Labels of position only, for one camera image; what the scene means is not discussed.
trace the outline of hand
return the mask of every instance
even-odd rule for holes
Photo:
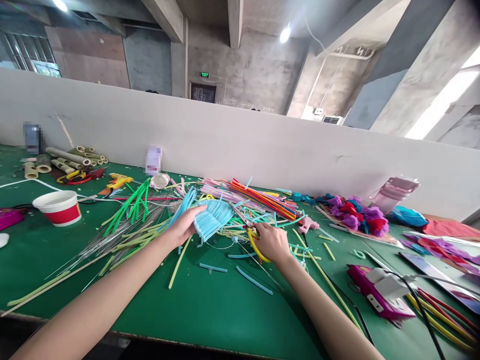
[[[162,235],[165,235],[172,249],[182,244],[197,231],[193,224],[195,216],[207,208],[207,205],[191,207],[185,211]]]
[[[255,228],[260,240],[253,238],[253,241],[267,259],[278,266],[292,257],[285,230],[264,222],[255,224]]]

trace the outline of concrete ceiling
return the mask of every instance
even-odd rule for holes
[[[383,16],[358,31],[346,45],[353,47],[361,45],[370,49],[382,48],[389,41],[409,4],[410,0],[399,2]]]
[[[359,0],[244,0],[243,27],[279,36],[290,22],[293,38],[310,36],[330,29]]]
[[[53,0],[12,0],[16,3],[55,8]],[[116,18],[156,23],[140,0],[63,0],[70,10],[96,13]]]
[[[176,0],[189,21],[228,28],[229,6],[227,0]]]

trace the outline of forearm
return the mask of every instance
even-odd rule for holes
[[[278,269],[300,299],[332,359],[384,359],[293,256]]]
[[[97,281],[43,326],[12,359],[81,359],[109,331],[170,252],[160,236]]]

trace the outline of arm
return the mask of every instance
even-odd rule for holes
[[[287,233],[265,223],[256,226],[255,244],[280,270],[300,299],[332,359],[384,360],[384,357],[330,299],[290,253]]]
[[[194,217],[206,208],[187,210],[162,235],[64,307],[11,359],[82,359],[109,331],[165,257],[195,233]]]

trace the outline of doorway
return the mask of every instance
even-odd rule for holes
[[[192,83],[190,99],[215,104],[216,92],[216,86]]]

